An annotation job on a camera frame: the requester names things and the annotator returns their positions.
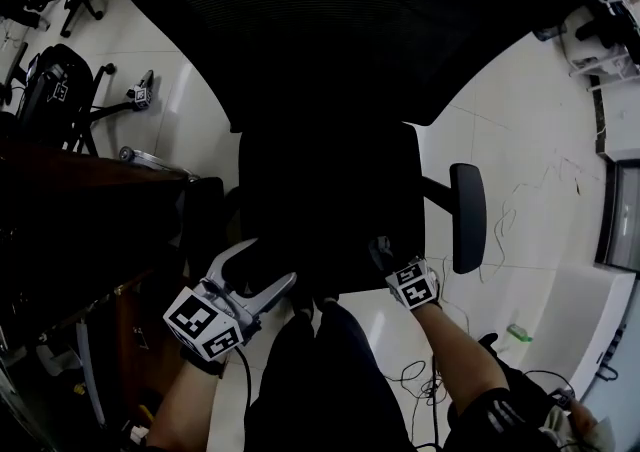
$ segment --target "cable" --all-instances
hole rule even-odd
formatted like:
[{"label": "cable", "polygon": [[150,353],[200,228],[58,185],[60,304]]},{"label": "cable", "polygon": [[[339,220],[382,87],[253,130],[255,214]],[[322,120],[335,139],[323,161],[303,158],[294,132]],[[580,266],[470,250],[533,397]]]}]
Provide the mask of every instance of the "cable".
[{"label": "cable", "polygon": [[593,138],[594,142],[598,140],[598,136],[600,134],[602,134],[605,130],[607,130],[607,126],[605,125],[604,127],[602,127],[602,130],[599,132],[596,132],[596,136]]},{"label": "cable", "polygon": [[451,301],[449,301],[444,295],[444,288],[445,288],[445,285],[447,283],[448,271],[450,271],[450,269],[449,270],[446,269],[447,258],[449,258],[449,255],[445,256],[442,259],[442,286],[440,286],[440,282],[437,282],[438,283],[438,292],[440,292],[440,300],[443,303],[446,303],[449,306],[452,306],[453,308],[458,310],[460,313],[462,313],[462,315],[464,315],[465,323],[466,323],[466,326],[467,326],[467,335],[470,335],[471,334],[471,321],[469,319],[469,315],[462,308],[460,308],[457,304],[452,303]]},{"label": "cable", "polygon": [[247,432],[247,415],[249,414],[249,406],[251,406],[251,371],[249,370],[247,358],[239,347],[236,347],[236,352],[238,356],[240,356],[242,364],[244,365],[244,371],[247,374],[247,403],[244,408],[244,430]]},{"label": "cable", "polygon": [[[431,356],[431,379],[436,379],[436,357]],[[440,435],[438,430],[438,408],[436,407],[436,390],[431,390],[431,411],[433,412],[433,434],[435,441],[435,448],[440,448]]]},{"label": "cable", "polygon": [[[407,371],[416,365],[420,365],[420,370],[418,370],[416,374],[406,377]],[[420,386],[420,390],[418,391],[418,393],[417,394],[414,393],[413,391],[411,391],[411,389],[408,386],[405,385],[407,381],[414,381],[418,379],[426,368],[427,368],[426,361],[417,360],[417,361],[414,361],[413,363],[410,363],[409,365],[407,365],[402,369],[402,373],[400,374],[399,379],[394,379],[386,375],[384,376],[387,381],[390,381],[392,383],[400,383],[400,387],[403,390],[407,391],[416,401],[415,405],[413,406],[413,414],[411,416],[411,443],[413,443],[413,439],[415,435],[415,419],[416,419],[416,413],[418,411],[418,405],[420,404],[420,401],[426,399],[427,406],[433,406],[433,408],[435,408],[438,404],[440,404],[447,398],[446,388],[444,390],[444,396],[440,399],[437,398],[438,390],[440,389],[440,387],[444,387],[444,385],[442,383],[442,377],[436,370],[435,358],[433,357],[432,357],[432,365],[431,365],[431,378]],[[438,423],[438,417],[437,415],[435,415],[435,411],[436,410],[434,409],[434,432],[435,432],[436,439],[438,439],[439,438],[438,430],[436,429],[437,423]],[[437,443],[434,443],[434,444],[425,443],[424,445],[420,445],[419,447],[416,447],[416,448],[423,448],[427,446],[433,446],[438,451],[441,450],[440,446]]]},{"label": "cable", "polygon": [[564,445],[562,445],[561,447],[558,448],[558,450],[562,450],[563,448],[566,447],[587,447],[589,450],[595,450],[596,452],[602,452],[598,447],[594,447],[593,445],[589,445],[588,443],[585,443],[584,441],[572,441],[570,443],[565,443]]},{"label": "cable", "polygon": [[[546,180],[547,174],[549,173],[550,170],[555,171],[556,174],[558,175],[558,179],[562,182],[563,181],[562,180],[562,163],[564,162],[564,160],[565,160],[564,157],[562,157],[560,160],[559,168],[556,168],[556,166],[553,164],[548,164],[547,169],[545,169],[544,174],[542,175],[542,180],[540,180],[538,184],[534,185],[527,182],[521,182],[518,185],[516,185],[513,191],[511,191],[511,194],[509,194],[509,196],[507,196],[504,199],[501,207],[502,215],[496,221],[496,224],[493,227],[493,235],[496,238],[496,242],[498,243],[498,248],[500,249],[500,255],[502,258],[498,263],[498,266],[496,267],[496,269],[493,271],[493,274],[491,274],[491,277],[489,277],[488,279],[485,279],[482,275],[482,266],[478,268],[478,276],[480,277],[481,283],[484,284],[484,283],[490,282],[495,277],[496,273],[504,266],[507,260],[507,254],[504,251],[504,246],[502,245],[501,239],[504,239],[505,235],[509,233],[511,228],[513,228],[513,225],[516,222],[516,217],[518,215],[518,211],[515,208],[510,208],[508,210],[506,209],[506,205],[509,202],[509,199],[513,198],[521,187],[529,187],[531,189],[537,189],[537,190],[542,189],[542,186],[544,185],[544,181]],[[511,218],[511,221],[509,222],[508,227],[505,229],[505,221],[509,216],[512,216],[512,218]]]},{"label": "cable", "polygon": [[560,42],[560,48],[562,49],[562,55],[564,55],[564,60],[567,62],[567,64],[569,66],[571,66],[572,70],[576,70],[576,66],[569,61],[569,57],[567,56],[567,49],[564,45],[564,39],[562,38],[562,35],[564,34],[564,32],[562,31],[562,29],[564,28],[564,22],[562,22],[559,26],[558,26],[558,41]]},{"label": "cable", "polygon": [[18,48],[20,46],[20,44],[22,43],[22,40],[19,38],[14,38],[13,36],[11,36],[11,33],[9,32],[9,28],[7,28],[7,20],[6,19],[2,19],[2,26],[4,28],[4,42],[6,43],[7,41],[11,41],[13,43],[13,47],[14,48]]},{"label": "cable", "polygon": [[20,102],[18,103],[18,110],[22,109],[22,102],[24,102],[24,96],[26,95],[26,92],[22,92],[22,96],[20,97]]},{"label": "cable", "polygon": [[552,376],[556,376],[559,377],[560,379],[562,379],[564,381],[564,383],[569,387],[569,389],[571,390],[571,396],[575,399],[576,398],[576,391],[573,389],[573,386],[571,386],[571,383],[569,381],[567,381],[567,378],[564,377],[561,374],[558,374],[557,372],[552,372],[551,370],[527,370],[524,375],[529,375],[529,374],[536,374],[536,373],[540,373],[540,374],[551,374]]}]

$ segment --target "chair seat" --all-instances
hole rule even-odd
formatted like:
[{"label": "chair seat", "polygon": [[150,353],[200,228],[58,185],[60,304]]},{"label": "chair seat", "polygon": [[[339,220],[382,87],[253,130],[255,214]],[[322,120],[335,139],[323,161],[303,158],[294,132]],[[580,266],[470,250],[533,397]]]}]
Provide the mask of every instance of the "chair seat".
[{"label": "chair seat", "polygon": [[274,245],[274,261],[313,283],[381,288],[371,240],[389,237],[398,262],[424,253],[420,179],[416,133],[404,123],[249,130],[240,143],[243,236]]}]

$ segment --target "floor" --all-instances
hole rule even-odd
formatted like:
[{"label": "floor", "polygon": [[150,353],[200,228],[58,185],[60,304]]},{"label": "floor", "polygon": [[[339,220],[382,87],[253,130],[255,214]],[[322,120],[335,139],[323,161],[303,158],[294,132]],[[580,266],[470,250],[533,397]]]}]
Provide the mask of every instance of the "floor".
[{"label": "floor", "polygon": [[[27,34],[25,64],[56,43],[69,45],[94,71],[114,63],[117,73],[103,82],[96,105],[122,101],[129,86],[153,69],[153,105],[98,123],[93,134],[99,153],[116,157],[130,146],[201,176],[218,176],[227,190],[237,185],[240,137],[230,133],[198,71],[129,0],[98,0],[101,5],[103,20],[80,16],[65,40],[59,36],[65,15],[59,1],[47,12],[50,30]],[[431,127],[417,127],[424,174],[448,183],[451,163],[475,164],[487,197],[484,264],[464,276],[451,272],[449,216],[425,202],[425,253],[441,276],[446,273],[444,295],[451,304],[445,310],[465,328],[466,313],[474,337],[498,332],[501,355],[516,365],[526,346],[505,333],[507,326],[517,323],[535,335],[558,265],[590,264],[600,229],[605,167],[594,153],[593,103],[586,82],[570,79],[567,71],[554,45],[527,36],[478,74]],[[345,295],[341,303],[362,324],[388,376],[399,377],[409,363],[429,359],[424,334],[386,291]],[[289,313],[281,305],[268,314],[246,348],[254,397],[271,343]],[[417,390],[426,378],[409,385]],[[397,383],[392,387],[410,430],[414,399]],[[245,397],[244,371],[234,356],[214,405],[210,452],[242,450]],[[438,405],[441,436],[448,431],[447,405]],[[431,408],[421,404],[414,442],[432,437]]]}]

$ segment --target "black pants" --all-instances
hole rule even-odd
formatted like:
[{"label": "black pants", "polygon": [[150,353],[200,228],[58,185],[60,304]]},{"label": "black pants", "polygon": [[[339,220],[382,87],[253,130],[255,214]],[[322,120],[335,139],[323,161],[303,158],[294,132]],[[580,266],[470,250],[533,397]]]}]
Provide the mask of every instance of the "black pants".
[{"label": "black pants", "polygon": [[247,418],[245,451],[415,450],[356,319],[328,303],[318,335],[304,315],[280,331]]}]

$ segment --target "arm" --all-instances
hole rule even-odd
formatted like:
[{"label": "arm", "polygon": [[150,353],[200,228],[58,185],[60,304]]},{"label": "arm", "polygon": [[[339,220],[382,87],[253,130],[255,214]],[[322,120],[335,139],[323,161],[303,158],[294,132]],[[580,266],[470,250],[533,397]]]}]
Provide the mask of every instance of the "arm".
[{"label": "arm", "polygon": [[217,376],[186,361],[160,405],[147,446],[167,452],[204,452],[217,387]]},{"label": "arm", "polygon": [[458,414],[484,392],[509,388],[500,365],[484,347],[460,329],[434,304],[415,310],[436,357],[442,380]]}]

